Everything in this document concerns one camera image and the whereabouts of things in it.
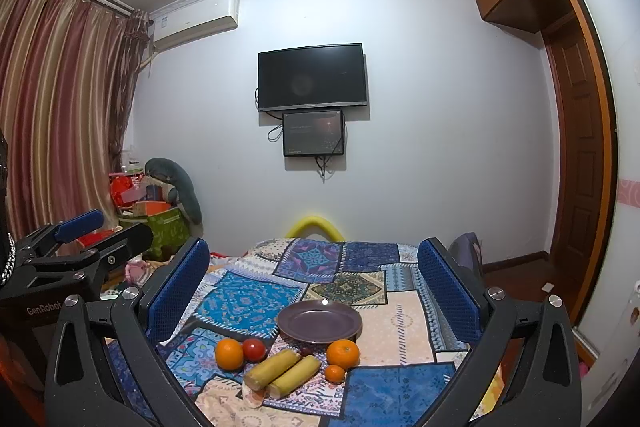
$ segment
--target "oval plate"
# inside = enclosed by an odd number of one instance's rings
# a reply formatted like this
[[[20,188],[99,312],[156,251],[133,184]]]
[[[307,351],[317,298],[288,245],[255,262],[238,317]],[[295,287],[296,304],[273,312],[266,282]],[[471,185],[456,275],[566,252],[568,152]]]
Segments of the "oval plate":
[[[280,331],[311,344],[348,339],[362,331],[362,317],[353,308],[336,301],[300,301],[284,308],[276,317]]]

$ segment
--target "tangerine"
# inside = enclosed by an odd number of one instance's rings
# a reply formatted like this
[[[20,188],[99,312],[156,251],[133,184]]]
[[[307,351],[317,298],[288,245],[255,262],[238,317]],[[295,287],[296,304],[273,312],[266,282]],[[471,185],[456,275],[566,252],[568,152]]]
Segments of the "tangerine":
[[[344,382],[344,374],[345,371],[339,365],[327,365],[324,371],[324,377],[327,381],[331,383],[342,383]]]
[[[216,346],[216,363],[224,371],[235,371],[244,363],[242,344],[233,339],[222,339]]]
[[[343,369],[348,369],[358,365],[360,350],[355,342],[346,339],[335,341],[326,349],[326,361],[339,365]]]

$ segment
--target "door frame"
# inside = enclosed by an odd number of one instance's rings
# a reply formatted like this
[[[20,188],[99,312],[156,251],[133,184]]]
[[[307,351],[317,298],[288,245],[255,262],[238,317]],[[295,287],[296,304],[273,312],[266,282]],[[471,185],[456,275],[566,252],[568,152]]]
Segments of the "door frame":
[[[600,197],[600,211],[598,214],[598,223],[596,226],[596,235],[591,250],[591,256],[587,267],[587,272],[580,285],[580,290],[573,305],[569,310],[569,318],[571,324],[576,324],[587,308],[587,304],[593,293],[593,289],[600,275],[600,268],[604,261],[604,256],[609,242],[609,233],[611,230],[611,222],[613,219],[613,208],[615,205],[616,191],[618,187],[618,137],[616,135],[616,114],[613,102],[613,94],[609,81],[609,71],[607,70],[604,54],[597,37],[596,29],[591,21],[591,17],[583,0],[569,0],[573,11],[564,17],[552,23],[549,27],[542,31],[545,41],[547,55],[551,65],[551,71],[554,81],[554,89],[556,92],[556,103],[558,105],[558,122],[560,127],[560,184],[558,211],[556,214],[556,225],[554,229],[553,240],[551,243],[551,256],[554,255],[558,248],[559,238],[559,219],[562,215],[562,204],[564,203],[564,186],[566,181],[566,135],[564,110],[562,108],[560,97],[560,86],[558,83],[558,74],[556,72],[555,63],[552,59],[552,52],[549,46],[548,36],[569,22],[572,18],[576,18],[580,24],[580,29],[584,35],[584,40],[589,52],[589,58],[593,71],[595,73],[596,88],[598,93],[598,102],[600,104],[600,117],[602,118],[602,138],[603,138],[603,171],[602,171],[602,195]]]

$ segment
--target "blue gripper pad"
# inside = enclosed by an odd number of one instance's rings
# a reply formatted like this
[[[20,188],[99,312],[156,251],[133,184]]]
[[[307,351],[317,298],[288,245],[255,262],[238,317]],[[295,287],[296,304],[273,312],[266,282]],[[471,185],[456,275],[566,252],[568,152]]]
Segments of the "blue gripper pad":
[[[85,233],[93,232],[104,224],[104,215],[97,208],[89,210],[82,216],[72,217],[64,223],[60,223],[54,239],[59,243],[71,243]]]
[[[155,345],[171,337],[209,267],[209,247],[197,240],[148,309],[146,336]]]
[[[428,239],[418,247],[418,269],[459,341],[480,340],[480,312],[458,278]]]

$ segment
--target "green storage bag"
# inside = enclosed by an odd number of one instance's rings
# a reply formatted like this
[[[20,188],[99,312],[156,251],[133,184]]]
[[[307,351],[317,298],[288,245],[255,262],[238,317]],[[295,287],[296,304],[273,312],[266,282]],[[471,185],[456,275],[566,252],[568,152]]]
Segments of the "green storage bag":
[[[151,228],[154,241],[144,257],[153,261],[167,261],[190,236],[189,227],[177,207],[153,216],[120,216],[119,222],[123,229],[137,223],[145,223]]]

